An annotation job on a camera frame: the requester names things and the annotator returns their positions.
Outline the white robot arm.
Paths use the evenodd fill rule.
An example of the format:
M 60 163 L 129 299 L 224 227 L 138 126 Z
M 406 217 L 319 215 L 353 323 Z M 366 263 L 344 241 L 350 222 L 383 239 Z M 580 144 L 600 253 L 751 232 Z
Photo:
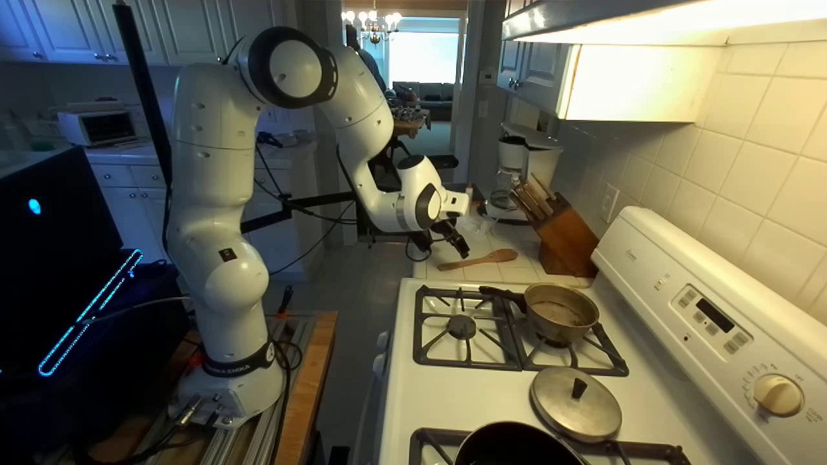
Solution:
M 319 48 L 290 27 L 244 36 L 224 66 L 184 67 L 172 99 L 164 241 L 200 337 L 200 365 L 180 381 L 176 407 L 231 430 L 286 387 L 262 316 L 269 271 L 242 239 L 262 108 L 319 108 L 357 200 L 383 232 L 447 239 L 473 194 L 445 187 L 425 159 L 398 165 L 394 191 L 380 188 L 370 161 L 386 148 L 393 115 L 376 80 L 353 49 Z

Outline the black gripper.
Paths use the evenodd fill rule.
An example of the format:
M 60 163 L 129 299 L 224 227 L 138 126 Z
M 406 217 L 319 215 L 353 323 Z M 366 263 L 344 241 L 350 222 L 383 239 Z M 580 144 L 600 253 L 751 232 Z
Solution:
M 470 256 L 470 245 L 467 245 L 467 241 L 456 232 L 455 226 L 456 226 L 455 217 L 447 217 L 447 219 L 430 222 L 428 230 L 436 232 L 436 236 L 442 236 L 442 239 L 456 250 L 460 258 L 467 258 L 467 256 Z

